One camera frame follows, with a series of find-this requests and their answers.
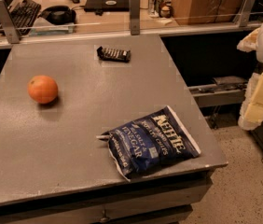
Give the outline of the blue Kettle chip bag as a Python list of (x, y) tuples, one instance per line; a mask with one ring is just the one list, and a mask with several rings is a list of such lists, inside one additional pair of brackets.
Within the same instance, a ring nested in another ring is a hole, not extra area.
[(118, 172), (127, 181), (162, 164), (200, 156), (199, 145), (168, 105), (132, 120), (97, 139), (106, 141)]

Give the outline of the grey lower shelf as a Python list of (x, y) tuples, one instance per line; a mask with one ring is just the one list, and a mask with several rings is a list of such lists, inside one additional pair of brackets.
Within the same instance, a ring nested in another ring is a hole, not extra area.
[(242, 77), (214, 77), (212, 84), (191, 86), (189, 90), (199, 107), (240, 104), (247, 80)]

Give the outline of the glass partition panel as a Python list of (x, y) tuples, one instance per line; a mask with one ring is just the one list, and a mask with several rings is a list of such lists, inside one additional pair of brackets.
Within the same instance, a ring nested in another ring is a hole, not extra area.
[[(261, 21), (249, 21), (245, 25), (240, 20), (206, 24), (180, 25), (177, 18), (151, 18), (142, 10), (140, 15), (141, 35), (195, 35), (238, 31), (253, 31), (262, 25)], [(18, 43), (37, 43), (90, 39), (97, 37), (129, 36), (132, 34), (130, 15), (127, 12), (106, 12), (103, 16), (94, 13), (76, 12), (76, 22), (65, 25), (50, 25), (40, 21), (32, 27), (28, 35), (19, 36)]]

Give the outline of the wooden cabinet box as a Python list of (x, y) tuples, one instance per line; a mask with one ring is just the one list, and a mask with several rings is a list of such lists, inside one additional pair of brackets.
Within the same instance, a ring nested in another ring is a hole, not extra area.
[(173, 17), (179, 25), (230, 22), (243, 0), (172, 0)]

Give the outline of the small round brown object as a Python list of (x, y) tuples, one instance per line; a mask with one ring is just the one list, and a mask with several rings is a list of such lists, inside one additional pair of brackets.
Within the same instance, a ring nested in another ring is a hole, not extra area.
[(160, 13), (159, 15), (162, 17), (162, 18), (170, 18), (172, 16), (172, 8), (170, 6), (163, 6), (161, 9), (160, 9)]

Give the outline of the black snack bar wrapper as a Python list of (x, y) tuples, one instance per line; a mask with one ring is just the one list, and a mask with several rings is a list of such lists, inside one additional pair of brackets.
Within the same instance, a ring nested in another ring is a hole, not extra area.
[(97, 55), (103, 61), (128, 63), (131, 59), (131, 52), (123, 49), (97, 48)]

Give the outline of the black laptop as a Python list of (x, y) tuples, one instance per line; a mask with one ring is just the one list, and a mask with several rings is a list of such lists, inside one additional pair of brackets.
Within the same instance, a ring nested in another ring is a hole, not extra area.
[(86, 12), (102, 11), (128, 11), (129, 0), (87, 0), (84, 6)]

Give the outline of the black headphones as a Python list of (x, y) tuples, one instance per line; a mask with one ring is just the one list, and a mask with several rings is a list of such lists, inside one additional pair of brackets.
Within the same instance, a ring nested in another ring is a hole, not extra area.
[(76, 12), (68, 6), (53, 6), (43, 10), (40, 17), (54, 25), (63, 25), (76, 20)]

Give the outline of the orange fruit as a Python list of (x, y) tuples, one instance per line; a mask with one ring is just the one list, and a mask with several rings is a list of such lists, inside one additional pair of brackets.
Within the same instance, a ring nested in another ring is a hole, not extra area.
[(28, 94), (39, 104), (45, 105), (57, 98), (58, 85), (52, 77), (34, 76), (28, 82)]

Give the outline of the black keyboard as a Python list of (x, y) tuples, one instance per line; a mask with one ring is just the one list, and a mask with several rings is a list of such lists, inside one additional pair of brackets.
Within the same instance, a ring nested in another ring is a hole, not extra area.
[(33, 0), (22, 0), (16, 6), (8, 9), (17, 31), (21, 35), (27, 35), (30, 32), (40, 9), (41, 5)]

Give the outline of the metal bracket right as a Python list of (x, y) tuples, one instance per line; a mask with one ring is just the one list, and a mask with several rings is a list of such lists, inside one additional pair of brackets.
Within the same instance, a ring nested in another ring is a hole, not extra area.
[(245, 27), (251, 15), (252, 8), (256, 0), (243, 0), (242, 6), (237, 14), (237, 24), (239, 27)]

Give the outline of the metal bracket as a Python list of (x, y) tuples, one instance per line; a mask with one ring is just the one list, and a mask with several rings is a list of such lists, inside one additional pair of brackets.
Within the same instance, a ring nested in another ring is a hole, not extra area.
[(140, 34), (140, 0), (129, 0), (131, 35)]
[(251, 15), (252, 8), (256, 0), (243, 0), (242, 6), (237, 14), (237, 24), (239, 27), (245, 27)]
[(21, 36), (9, 14), (5, 0), (0, 0), (0, 23), (7, 41), (10, 44), (18, 44), (21, 40)]

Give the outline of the metal bracket middle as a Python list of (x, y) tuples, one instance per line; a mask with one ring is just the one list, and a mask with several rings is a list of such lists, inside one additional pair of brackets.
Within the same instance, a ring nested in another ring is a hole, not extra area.
[(131, 35), (140, 34), (140, 0), (129, 0)]

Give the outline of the metal bracket left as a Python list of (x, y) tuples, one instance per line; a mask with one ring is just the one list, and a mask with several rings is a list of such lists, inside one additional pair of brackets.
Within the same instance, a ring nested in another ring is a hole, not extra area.
[(5, 0), (0, 0), (0, 23), (7, 41), (10, 44), (18, 44), (21, 40), (21, 36), (9, 14)]

